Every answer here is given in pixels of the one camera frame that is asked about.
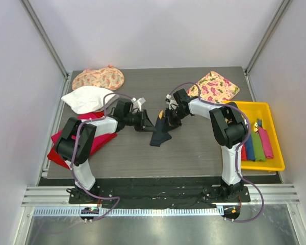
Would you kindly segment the floral fabric pouch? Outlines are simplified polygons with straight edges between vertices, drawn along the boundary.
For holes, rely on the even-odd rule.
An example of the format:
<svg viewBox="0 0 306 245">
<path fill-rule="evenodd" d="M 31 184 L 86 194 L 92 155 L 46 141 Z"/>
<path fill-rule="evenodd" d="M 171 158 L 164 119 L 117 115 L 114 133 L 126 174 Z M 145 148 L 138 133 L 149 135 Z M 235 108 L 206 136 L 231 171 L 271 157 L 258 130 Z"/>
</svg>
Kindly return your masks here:
<svg viewBox="0 0 306 245">
<path fill-rule="evenodd" d="M 124 74 L 113 65 L 100 69 L 86 69 L 72 81 L 72 90 L 84 86 L 106 88 L 111 91 L 119 89 L 125 81 Z"/>
</svg>

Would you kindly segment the magenta cloth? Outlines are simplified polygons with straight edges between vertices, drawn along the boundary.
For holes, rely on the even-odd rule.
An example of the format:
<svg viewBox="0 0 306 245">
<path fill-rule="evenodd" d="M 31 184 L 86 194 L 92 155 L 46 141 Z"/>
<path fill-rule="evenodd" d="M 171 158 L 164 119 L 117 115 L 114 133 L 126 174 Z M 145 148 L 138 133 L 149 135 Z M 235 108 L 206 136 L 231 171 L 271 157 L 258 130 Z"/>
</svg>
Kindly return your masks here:
<svg viewBox="0 0 306 245">
<path fill-rule="evenodd" d="M 86 120 L 86 119 L 101 118 L 103 116 L 104 116 L 104 113 L 101 111 L 101 112 L 91 112 L 91 113 L 82 114 L 82 115 L 77 116 L 77 118 L 81 120 Z M 51 136 L 51 140 L 53 144 L 55 144 L 58 141 L 61 133 L 62 131 L 60 130 L 56 134 Z M 108 143 L 110 140 L 112 140 L 116 136 L 117 134 L 113 133 L 113 134 L 105 134 L 105 135 L 95 137 L 93 140 L 91 151 L 90 151 L 90 156 L 94 155 L 100 148 L 102 148 L 106 143 Z"/>
</svg>

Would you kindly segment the blue rolled napkin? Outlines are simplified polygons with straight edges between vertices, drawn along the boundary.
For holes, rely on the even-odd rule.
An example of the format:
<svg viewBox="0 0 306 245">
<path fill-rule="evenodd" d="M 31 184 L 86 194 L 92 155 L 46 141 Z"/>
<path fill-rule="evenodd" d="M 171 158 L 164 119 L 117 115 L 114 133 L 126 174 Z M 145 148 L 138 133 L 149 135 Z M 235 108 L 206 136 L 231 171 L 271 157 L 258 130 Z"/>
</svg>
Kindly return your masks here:
<svg viewBox="0 0 306 245">
<path fill-rule="evenodd" d="M 255 161 L 255 155 L 254 155 L 254 149 L 253 149 L 253 143 L 251 137 L 248 138 L 248 140 L 245 142 L 245 150 L 246 150 L 246 158 L 249 161 Z"/>
</svg>

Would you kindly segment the iridescent metal spoon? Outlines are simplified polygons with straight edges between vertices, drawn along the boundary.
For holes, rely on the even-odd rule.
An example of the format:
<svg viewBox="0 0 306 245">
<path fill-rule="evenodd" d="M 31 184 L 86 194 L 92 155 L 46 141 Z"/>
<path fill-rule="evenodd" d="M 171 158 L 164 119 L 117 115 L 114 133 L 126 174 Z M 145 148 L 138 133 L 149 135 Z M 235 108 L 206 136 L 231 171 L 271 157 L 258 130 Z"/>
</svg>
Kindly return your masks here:
<svg viewBox="0 0 306 245">
<path fill-rule="evenodd" d="M 253 129 L 256 133 L 259 131 L 259 124 L 257 121 L 253 123 Z"/>
</svg>

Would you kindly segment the red rolled napkin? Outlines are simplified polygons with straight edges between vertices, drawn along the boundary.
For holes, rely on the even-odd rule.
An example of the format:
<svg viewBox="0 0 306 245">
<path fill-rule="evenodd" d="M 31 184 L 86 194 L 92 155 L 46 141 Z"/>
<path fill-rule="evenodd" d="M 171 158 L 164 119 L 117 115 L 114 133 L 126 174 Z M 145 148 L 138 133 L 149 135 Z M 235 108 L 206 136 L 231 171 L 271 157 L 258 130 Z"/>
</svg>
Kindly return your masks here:
<svg viewBox="0 0 306 245">
<path fill-rule="evenodd" d="M 246 153 L 245 146 L 243 146 L 242 151 L 241 151 L 241 160 L 247 161 L 247 153 Z"/>
</svg>

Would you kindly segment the dark blue paper napkin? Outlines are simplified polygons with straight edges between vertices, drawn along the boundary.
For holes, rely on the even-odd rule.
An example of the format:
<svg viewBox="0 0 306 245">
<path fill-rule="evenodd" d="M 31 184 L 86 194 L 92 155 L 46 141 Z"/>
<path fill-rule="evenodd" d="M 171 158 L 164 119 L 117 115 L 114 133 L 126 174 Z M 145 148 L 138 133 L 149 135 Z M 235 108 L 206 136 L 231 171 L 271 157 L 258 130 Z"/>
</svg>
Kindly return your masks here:
<svg viewBox="0 0 306 245">
<path fill-rule="evenodd" d="M 156 131 L 153 132 L 151 140 L 150 140 L 150 146 L 156 146 L 160 147 L 161 144 L 165 143 L 168 140 L 171 140 L 172 137 L 168 132 L 163 132 L 163 126 L 164 126 L 165 119 L 160 118 L 160 116 L 157 117 L 155 129 Z"/>
</svg>

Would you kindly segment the aluminium front rail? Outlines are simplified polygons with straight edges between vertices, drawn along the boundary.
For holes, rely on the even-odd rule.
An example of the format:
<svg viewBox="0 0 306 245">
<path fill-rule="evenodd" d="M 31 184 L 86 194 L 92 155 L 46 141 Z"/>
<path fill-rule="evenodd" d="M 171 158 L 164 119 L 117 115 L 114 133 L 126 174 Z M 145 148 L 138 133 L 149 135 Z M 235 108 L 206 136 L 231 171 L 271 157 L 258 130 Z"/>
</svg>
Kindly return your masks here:
<svg viewBox="0 0 306 245">
<path fill-rule="evenodd" d="M 103 200 L 86 201 L 70 186 L 28 187 L 22 205 L 38 216 L 180 216 L 222 215 L 246 205 L 293 205 L 300 200 L 292 184 L 244 187 L 241 194 L 222 199 L 218 186 L 103 186 Z"/>
</svg>

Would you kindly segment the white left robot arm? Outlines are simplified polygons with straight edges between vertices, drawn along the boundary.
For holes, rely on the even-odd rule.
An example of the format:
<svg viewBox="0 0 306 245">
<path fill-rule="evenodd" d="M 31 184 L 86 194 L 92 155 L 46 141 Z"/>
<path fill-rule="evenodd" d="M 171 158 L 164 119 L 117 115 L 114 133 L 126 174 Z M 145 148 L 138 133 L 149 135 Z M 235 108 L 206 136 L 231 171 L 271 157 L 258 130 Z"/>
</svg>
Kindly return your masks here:
<svg viewBox="0 0 306 245">
<path fill-rule="evenodd" d="M 137 132 L 156 131 L 146 110 L 113 113 L 89 120 L 71 117 L 65 124 L 55 144 L 55 151 L 69 164 L 75 186 L 82 189 L 80 196 L 86 203 L 92 204 L 98 199 L 98 184 L 89 165 L 94 139 L 117 133 L 126 126 L 134 127 Z"/>
</svg>

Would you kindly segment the grey cloth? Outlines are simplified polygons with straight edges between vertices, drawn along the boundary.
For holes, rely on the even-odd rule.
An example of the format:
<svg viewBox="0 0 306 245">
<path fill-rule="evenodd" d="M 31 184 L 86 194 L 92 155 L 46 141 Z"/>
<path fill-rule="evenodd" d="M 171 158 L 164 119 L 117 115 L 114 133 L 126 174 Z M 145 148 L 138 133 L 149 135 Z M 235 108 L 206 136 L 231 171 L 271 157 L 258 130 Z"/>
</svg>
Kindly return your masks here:
<svg viewBox="0 0 306 245">
<path fill-rule="evenodd" d="M 117 95 L 116 93 L 108 93 L 106 95 L 104 95 L 104 97 L 102 98 L 102 106 L 103 108 L 107 108 L 110 105 L 112 105 L 115 101 L 117 101 L 119 99 L 119 95 Z"/>
</svg>

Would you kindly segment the yellow plastic bin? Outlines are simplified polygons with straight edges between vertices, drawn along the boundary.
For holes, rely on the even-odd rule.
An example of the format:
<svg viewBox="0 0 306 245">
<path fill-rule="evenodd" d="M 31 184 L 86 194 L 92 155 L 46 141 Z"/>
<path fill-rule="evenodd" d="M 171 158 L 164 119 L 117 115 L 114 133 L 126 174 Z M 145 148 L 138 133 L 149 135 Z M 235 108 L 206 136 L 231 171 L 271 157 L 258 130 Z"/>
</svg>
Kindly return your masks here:
<svg viewBox="0 0 306 245">
<path fill-rule="evenodd" d="M 251 133 L 254 132 L 253 123 L 258 122 L 259 127 L 265 129 L 268 133 L 274 158 L 266 161 L 243 161 L 241 160 L 241 168 L 249 170 L 264 170 L 270 172 L 283 171 L 285 169 L 284 160 L 279 146 L 273 118 L 270 107 L 263 102 L 235 102 L 238 108 L 245 113 L 251 125 Z"/>
</svg>

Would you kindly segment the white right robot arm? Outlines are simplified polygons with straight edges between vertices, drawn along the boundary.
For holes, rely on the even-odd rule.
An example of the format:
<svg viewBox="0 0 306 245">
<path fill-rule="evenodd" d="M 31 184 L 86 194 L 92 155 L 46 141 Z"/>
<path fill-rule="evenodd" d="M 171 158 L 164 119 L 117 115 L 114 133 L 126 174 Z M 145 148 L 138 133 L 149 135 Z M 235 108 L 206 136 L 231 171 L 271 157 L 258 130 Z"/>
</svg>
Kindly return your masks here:
<svg viewBox="0 0 306 245">
<path fill-rule="evenodd" d="M 244 187 L 241 151 L 249 129 L 242 111 L 235 103 L 212 103 L 199 98 L 170 101 L 163 112 L 164 130 L 181 126 L 181 120 L 188 115 L 199 115 L 211 121 L 214 138 L 222 151 L 220 195 L 227 202 L 233 201 Z"/>
</svg>

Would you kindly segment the floral pattern tray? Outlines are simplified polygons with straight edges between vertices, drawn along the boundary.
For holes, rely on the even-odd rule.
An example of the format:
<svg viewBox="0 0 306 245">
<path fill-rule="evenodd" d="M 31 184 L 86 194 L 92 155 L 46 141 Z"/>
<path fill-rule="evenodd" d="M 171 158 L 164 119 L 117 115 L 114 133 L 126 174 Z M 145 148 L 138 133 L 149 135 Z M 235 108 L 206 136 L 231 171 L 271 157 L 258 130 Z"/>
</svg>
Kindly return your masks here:
<svg viewBox="0 0 306 245">
<path fill-rule="evenodd" d="M 237 85 L 214 71 L 206 74 L 187 90 L 189 97 L 198 96 L 197 87 L 200 88 L 200 97 L 203 100 L 215 103 L 230 101 L 240 91 Z"/>
</svg>

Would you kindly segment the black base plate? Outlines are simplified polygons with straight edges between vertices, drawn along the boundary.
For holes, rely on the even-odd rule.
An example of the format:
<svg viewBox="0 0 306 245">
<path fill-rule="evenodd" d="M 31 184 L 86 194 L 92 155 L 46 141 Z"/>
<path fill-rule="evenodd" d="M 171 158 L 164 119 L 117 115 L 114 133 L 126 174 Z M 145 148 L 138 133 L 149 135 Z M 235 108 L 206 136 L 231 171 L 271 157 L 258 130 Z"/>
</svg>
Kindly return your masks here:
<svg viewBox="0 0 306 245">
<path fill-rule="evenodd" d="M 220 195 L 219 177 L 97 179 L 98 200 L 76 188 L 68 188 L 70 204 L 119 209 L 198 209 L 218 203 L 248 203 L 247 187 L 229 198 Z"/>
</svg>

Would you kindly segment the white cloth bag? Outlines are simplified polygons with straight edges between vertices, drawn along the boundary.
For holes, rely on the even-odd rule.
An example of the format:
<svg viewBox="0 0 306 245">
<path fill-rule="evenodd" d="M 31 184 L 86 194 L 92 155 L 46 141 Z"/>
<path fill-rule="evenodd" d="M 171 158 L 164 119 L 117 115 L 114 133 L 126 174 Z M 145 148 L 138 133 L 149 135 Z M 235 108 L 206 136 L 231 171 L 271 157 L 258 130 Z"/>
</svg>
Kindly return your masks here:
<svg viewBox="0 0 306 245">
<path fill-rule="evenodd" d="M 81 115 L 90 112 L 103 111 L 102 98 L 111 93 L 109 89 L 95 86 L 84 86 L 61 97 L 74 113 Z"/>
</svg>

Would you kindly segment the red cloth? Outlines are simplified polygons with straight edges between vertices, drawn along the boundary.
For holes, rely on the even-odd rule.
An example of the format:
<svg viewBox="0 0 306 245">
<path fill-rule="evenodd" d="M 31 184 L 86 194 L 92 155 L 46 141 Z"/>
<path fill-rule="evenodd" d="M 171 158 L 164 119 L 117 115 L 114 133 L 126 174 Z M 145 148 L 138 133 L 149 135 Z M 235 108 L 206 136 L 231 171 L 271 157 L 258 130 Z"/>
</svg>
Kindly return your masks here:
<svg viewBox="0 0 306 245">
<path fill-rule="evenodd" d="M 47 158 L 50 161 L 53 161 L 54 163 L 56 163 L 57 165 L 60 165 L 66 169 L 69 169 L 69 166 L 67 165 L 67 163 L 59 156 L 59 154 L 55 151 L 54 146 L 51 148 L 49 154 L 47 155 Z"/>
</svg>

